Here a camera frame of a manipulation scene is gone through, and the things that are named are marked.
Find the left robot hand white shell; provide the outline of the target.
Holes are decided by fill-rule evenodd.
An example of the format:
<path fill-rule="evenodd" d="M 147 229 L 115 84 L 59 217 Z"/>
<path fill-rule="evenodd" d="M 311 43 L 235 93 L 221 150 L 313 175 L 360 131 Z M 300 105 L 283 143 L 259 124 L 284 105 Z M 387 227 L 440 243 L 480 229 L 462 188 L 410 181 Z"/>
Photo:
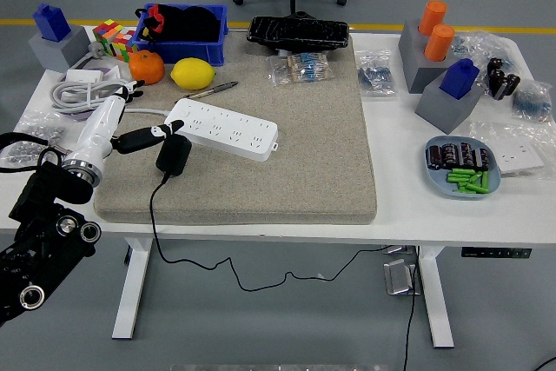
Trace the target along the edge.
<path fill-rule="evenodd" d="M 107 97 L 93 111 L 77 141 L 76 149 L 63 159 L 62 167 L 80 176 L 95 177 L 90 182 L 99 182 L 103 174 L 104 160 L 113 149 L 120 154 L 129 154 L 150 148 L 163 142 L 184 126 L 183 120 L 138 129 L 118 138 L 114 137 L 129 100 L 131 87 L 121 87 L 121 92 Z"/>

